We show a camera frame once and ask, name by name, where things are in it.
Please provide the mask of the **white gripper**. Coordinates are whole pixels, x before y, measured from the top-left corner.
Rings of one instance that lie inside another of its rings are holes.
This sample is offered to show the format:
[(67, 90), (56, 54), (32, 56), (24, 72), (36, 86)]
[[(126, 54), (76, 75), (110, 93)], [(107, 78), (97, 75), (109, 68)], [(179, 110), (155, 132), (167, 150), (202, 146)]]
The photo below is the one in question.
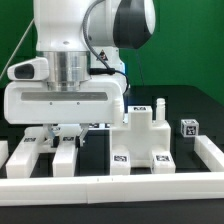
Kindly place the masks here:
[(4, 117), (11, 124), (46, 124), (45, 143), (57, 148), (60, 127), (81, 124), (76, 146), (82, 147), (90, 123), (121, 125), (124, 117), (123, 88), (109, 75), (94, 75), (76, 91), (48, 88), (49, 63), (34, 58), (8, 68), (10, 83), (4, 94)]

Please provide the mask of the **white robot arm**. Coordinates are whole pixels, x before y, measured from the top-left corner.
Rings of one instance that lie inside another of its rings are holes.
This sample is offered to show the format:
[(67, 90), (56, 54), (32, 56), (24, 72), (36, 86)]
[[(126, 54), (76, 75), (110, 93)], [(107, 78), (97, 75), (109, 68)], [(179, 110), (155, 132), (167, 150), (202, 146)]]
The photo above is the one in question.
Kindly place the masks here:
[(152, 36), (153, 0), (33, 0), (37, 56), (8, 68), (4, 116), (11, 124), (113, 124), (123, 90), (97, 47), (138, 49)]

